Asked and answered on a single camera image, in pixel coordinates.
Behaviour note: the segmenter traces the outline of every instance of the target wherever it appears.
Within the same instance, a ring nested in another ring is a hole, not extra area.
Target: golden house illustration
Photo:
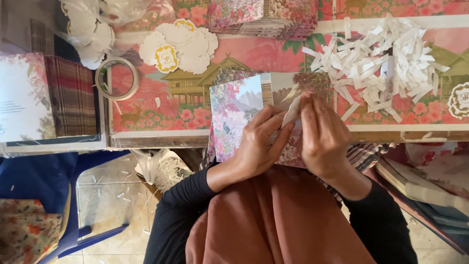
[[[432,49],[429,54],[435,58],[436,63],[450,67],[446,72],[437,71],[442,99],[448,99],[456,85],[469,82],[469,48],[456,54],[433,43],[429,47]]]
[[[207,70],[202,74],[193,74],[177,69],[161,78],[168,81],[168,91],[171,99],[176,97],[181,102],[181,97],[184,101],[191,105],[203,104],[203,107],[210,107],[210,87],[213,86],[213,81],[217,77],[218,69],[231,69],[231,70],[250,70],[244,63],[230,57],[230,54],[218,64],[210,62]]]

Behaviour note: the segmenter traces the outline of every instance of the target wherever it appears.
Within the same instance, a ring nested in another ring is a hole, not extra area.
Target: bird illustration
[[[223,121],[223,130],[225,131],[225,133],[228,135],[230,134],[231,135],[231,129],[229,128],[229,126],[227,125],[227,123],[225,121]]]

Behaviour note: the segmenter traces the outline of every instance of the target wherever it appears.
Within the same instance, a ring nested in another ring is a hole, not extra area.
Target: person
[[[157,205],[144,264],[417,263],[387,191],[346,159],[350,132],[316,95],[300,100],[298,152],[350,211],[304,169],[274,165],[294,123],[264,107],[233,157],[183,179]]]

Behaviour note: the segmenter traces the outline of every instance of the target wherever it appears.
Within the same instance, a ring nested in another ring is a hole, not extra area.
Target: masking tape
[[[132,71],[132,76],[134,78],[130,89],[124,95],[119,95],[119,96],[113,96],[112,94],[110,94],[108,92],[107,85],[104,83],[104,76],[106,75],[107,69],[109,69],[110,67],[116,64],[127,65]],[[132,63],[130,63],[128,60],[120,58],[120,57],[113,57],[113,58],[109,58],[103,61],[101,65],[98,67],[98,69],[96,70],[96,75],[94,78],[95,78],[94,80],[95,80],[96,86],[99,89],[99,92],[102,93],[104,97],[107,97],[115,101],[123,101],[123,100],[129,99],[137,92],[138,86],[140,85],[140,78],[138,76],[138,72],[135,66]]]

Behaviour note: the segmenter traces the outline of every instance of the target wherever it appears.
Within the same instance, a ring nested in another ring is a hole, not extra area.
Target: black long-sleeve shirt
[[[383,187],[372,183],[364,199],[344,199],[350,224],[378,264],[417,264],[401,209]],[[165,192],[155,211],[144,264],[185,263],[190,230],[215,195],[207,184],[207,170],[196,172]]]

